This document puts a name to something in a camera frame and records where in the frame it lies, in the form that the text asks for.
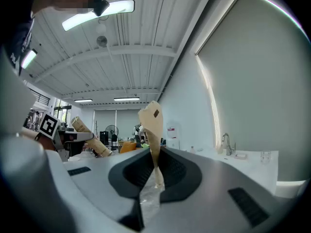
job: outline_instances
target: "fluorescent light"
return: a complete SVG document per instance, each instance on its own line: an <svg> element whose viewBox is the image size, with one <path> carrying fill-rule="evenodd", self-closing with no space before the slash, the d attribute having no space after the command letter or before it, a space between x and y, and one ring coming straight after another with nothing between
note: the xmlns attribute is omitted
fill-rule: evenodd
<svg viewBox="0 0 311 233"><path fill-rule="evenodd" d="M23 62L21 63L21 67L25 69L29 65L29 63L35 58L36 55L36 50L32 49L31 51L29 51L29 53L26 55Z"/></svg>
<svg viewBox="0 0 311 233"><path fill-rule="evenodd" d="M115 101L133 101L133 100L139 100L138 97L134 98L115 98Z"/></svg>
<svg viewBox="0 0 311 233"><path fill-rule="evenodd" d="M79 100L75 100L76 103L82 103L82 102L92 102L92 99L79 99Z"/></svg>
<svg viewBox="0 0 311 233"><path fill-rule="evenodd" d="M134 11L134 0L123 0L109 3L110 6L102 13L100 17L117 14L117 13L129 13ZM73 27L84 23L86 21L97 18L97 16L91 11L85 14L76 14L63 22L63 28L65 31L72 29Z"/></svg>

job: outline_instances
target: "ceiling beam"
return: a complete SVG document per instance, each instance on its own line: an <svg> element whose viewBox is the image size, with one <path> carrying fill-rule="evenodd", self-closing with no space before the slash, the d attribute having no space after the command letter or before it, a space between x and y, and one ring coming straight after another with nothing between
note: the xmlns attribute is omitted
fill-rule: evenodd
<svg viewBox="0 0 311 233"><path fill-rule="evenodd" d="M187 30L186 30L186 32L185 32L185 34L184 34L184 37L183 37L183 39L182 39L181 42L180 42L180 45L179 45L179 47L178 47L176 56L174 57L174 59L173 59L171 65L169 66L169 68L168 68L167 71L166 71L165 78L164 78L164 80L163 80L163 82L162 82L162 86L161 86L160 92L163 91L163 89L164 89L164 87L165 87L165 84L166 84L167 80L169 79L170 74L171 74L171 72L172 72L174 66L176 65L176 62L177 62L177 60L178 60L178 58L179 58L179 56L180 56L182 50L184 49L185 44L186 44L186 42L188 41L188 39L189 39L189 37L190 37L190 34L191 34L191 32L193 31L194 26L195 26L195 24L197 23L197 21L198 21L200 15L201 15L201 13L203 12L203 10L204 10L204 8L205 8L207 2L208 2L208 0L201 0L200 3L199 3L199 5L198 5L198 7L196 8L196 10L195 10L195 12L194 12L194 14L193 14L193 16L192 16L192 18L191 18L191 21L190 21L190 23L189 23L189 25L188 25L188 27L187 27ZM157 98L156 98L156 101L159 100L160 96L161 96L161 93L158 94L158 96L157 96Z"/></svg>
<svg viewBox="0 0 311 233"><path fill-rule="evenodd" d="M83 105L82 108L94 110L140 110L145 108L149 103L122 103L122 104L99 104Z"/></svg>
<svg viewBox="0 0 311 233"><path fill-rule="evenodd" d="M104 95L124 95L125 97L129 94L159 94L157 89L113 89L113 90L99 90L99 91L87 91L63 95L62 99L81 99L81 98L92 98L92 96L104 96Z"/></svg>
<svg viewBox="0 0 311 233"><path fill-rule="evenodd" d="M168 57L175 57L176 52L174 49L171 48L164 48L159 46L141 46L141 45L126 45L126 46L113 46L109 47L110 52L112 55L117 54L154 54L154 55L162 55L162 56L168 56ZM63 68L66 68L68 66L71 66L73 64L76 64L81 61L98 58L98 57L104 57L109 56L109 52L107 48L100 48L95 49L87 52L80 53L78 55L72 56L50 68L42 72L38 77L35 79L35 82L37 83L41 79L44 79L45 77L49 76L50 74L59 71Z"/></svg>
<svg viewBox="0 0 311 233"><path fill-rule="evenodd" d="M22 70L22 72L20 74L20 77L23 80L31 83L33 86L37 87L38 89L40 89L40 90L50 94L51 96L56 97L57 99L61 99L62 101L65 101L65 102L67 102L67 103L69 103L71 105L73 104L72 100L63 99L62 98L62 96L63 96L62 94L60 94L60 93L56 92L55 90L49 88L48 86L44 85L42 82L35 83L35 79L30 77L29 73L26 70ZM81 108L81 105L79 105L79 104L77 104L77 105L75 104L74 106Z"/></svg>

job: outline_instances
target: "orange object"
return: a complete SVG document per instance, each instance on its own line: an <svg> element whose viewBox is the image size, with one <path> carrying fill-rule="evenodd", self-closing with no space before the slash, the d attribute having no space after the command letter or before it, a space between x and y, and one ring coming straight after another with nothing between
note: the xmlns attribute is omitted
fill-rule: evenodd
<svg viewBox="0 0 311 233"><path fill-rule="evenodd" d="M136 150L136 142L124 142L120 153L126 153L133 150Z"/></svg>

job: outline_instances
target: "white bottle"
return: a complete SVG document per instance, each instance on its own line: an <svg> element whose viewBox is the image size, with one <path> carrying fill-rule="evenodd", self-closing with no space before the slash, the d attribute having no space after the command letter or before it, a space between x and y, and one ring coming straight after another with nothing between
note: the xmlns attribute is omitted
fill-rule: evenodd
<svg viewBox="0 0 311 233"><path fill-rule="evenodd" d="M191 146L190 153L194 153L195 154L195 150L194 150L193 146Z"/></svg>

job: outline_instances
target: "window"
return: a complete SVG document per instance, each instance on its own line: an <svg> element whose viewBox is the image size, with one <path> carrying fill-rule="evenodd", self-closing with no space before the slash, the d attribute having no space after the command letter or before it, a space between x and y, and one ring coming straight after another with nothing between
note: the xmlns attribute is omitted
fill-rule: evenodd
<svg viewBox="0 0 311 233"><path fill-rule="evenodd" d="M69 124L70 111L71 105L64 101L61 101L60 99L56 99L54 107L54 117L58 118L61 122Z"/></svg>

